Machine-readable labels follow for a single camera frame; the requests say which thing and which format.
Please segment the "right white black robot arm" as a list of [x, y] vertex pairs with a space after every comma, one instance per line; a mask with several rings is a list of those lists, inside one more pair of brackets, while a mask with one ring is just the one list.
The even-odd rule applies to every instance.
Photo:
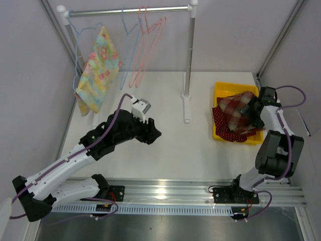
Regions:
[[[277, 91], [283, 88], [298, 90], [303, 100], [299, 104], [281, 105]], [[241, 202], [247, 195], [256, 193], [255, 188], [267, 180], [278, 181], [294, 174], [304, 139], [290, 129], [283, 112], [287, 108], [298, 107], [305, 101], [305, 93], [293, 85], [262, 87], [259, 96], [240, 111], [242, 116], [245, 115], [253, 121], [255, 127], [265, 127], [267, 134], [256, 155], [254, 167], [233, 180], [229, 190], [232, 201]]]

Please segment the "red plaid cloth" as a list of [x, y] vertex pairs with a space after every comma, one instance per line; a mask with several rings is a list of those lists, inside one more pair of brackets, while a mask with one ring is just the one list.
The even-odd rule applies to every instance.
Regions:
[[252, 134], [264, 130], [264, 125], [257, 127], [249, 114], [242, 114], [241, 111], [248, 107], [248, 104], [255, 102], [257, 97], [251, 91], [245, 91], [233, 96], [217, 97], [218, 111], [223, 118], [219, 123], [225, 123], [227, 130], [237, 134]]

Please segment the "floral pastel skirt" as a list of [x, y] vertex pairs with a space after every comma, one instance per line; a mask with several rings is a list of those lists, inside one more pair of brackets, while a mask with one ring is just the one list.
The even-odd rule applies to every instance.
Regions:
[[90, 111], [99, 113], [104, 98], [116, 78], [122, 61], [108, 30], [102, 26], [85, 62], [84, 71], [75, 88], [77, 104], [82, 116]]

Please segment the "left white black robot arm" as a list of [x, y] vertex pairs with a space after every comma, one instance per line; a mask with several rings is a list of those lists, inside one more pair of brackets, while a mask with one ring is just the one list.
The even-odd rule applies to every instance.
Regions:
[[127, 110], [120, 109], [107, 121], [83, 136], [79, 143], [65, 156], [30, 177], [17, 176], [12, 184], [28, 221], [38, 221], [53, 208], [79, 199], [102, 201], [108, 197], [109, 184], [101, 174], [87, 180], [63, 187], [62, 183], [88, 165], [112, 153], [115, 147], [136, 139], [147, 145], [161, 136], [154, 120], [143, 122]]

